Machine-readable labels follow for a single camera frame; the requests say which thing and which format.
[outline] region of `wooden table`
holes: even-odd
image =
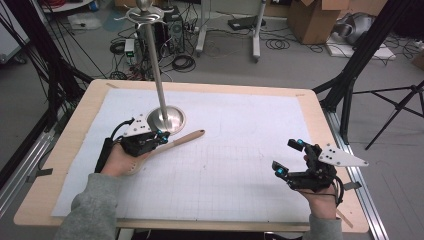
[[[165,91],[214,92],[296,97],[301,105],[307,129],[313,143],[334,144],[330,128],[323,115],[315,93],[305,89],[224,86],[186,83],[163,83]],[[17,211],[14,221],[18,225],[58,226],[63,218],[51,217],[51,212],[62,189],[67,171],[82,145],[103,99],[110,88],[155,90],[154,82],[117,80],[93,81],[72,118],[67,124],[44,168],[53,168],[53,174],[38,177]],[[345,168],[338,168],[344,183],[350,181]],[[343,214],[344,232],[366,232],[368,224],[355,191],[345,192],[339,211]],[[236,231],[306,231],[307,224],[206,222],[169,220],[120,220],[118,227],[147,229],[236,230]]]

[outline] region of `round metal base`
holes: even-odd
[[[174,106],[166,106],[166,111],[168,113],[168,120],[166,122],[163,120],[161,109],[156,108],[149,113],[147,123],[152,131],[161,130],[162,132],[170,132],[171,135],[174,135],[184,128],[186,117],[181,109]]]

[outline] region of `white plastic part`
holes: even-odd
[[[348,154],[331,144],[327,144],[322,149],[318,160],[338,167],[367,167],[369,165],[368,162]]]
[[[151,132],[149,124],[143,114],[140,114],[124,133],[124,137],[131,137]]]

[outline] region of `person's left hand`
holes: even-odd
[[[150,152],[133,157],[127,154],[121,144],[117,143],[113,146],[112,151],[106,161],[102,174],[113,177],[119,177],[131,170],[138,161],[143,161],[149,156]]]

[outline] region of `white paper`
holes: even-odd
[[[141,171],[122,177],[118,218],[307,222],[307,201],[274,175],[272,162],[304,171],[304,153],[290,138],[310,142],[295,97],[172,92],[167,105],[187,122],[170,141],[204,129],[205,135],[149,158]],[[104,138],[115,127],[159,107],[157,93],[111,89],[66,177],[52,216],[66,216],[82,192]]]

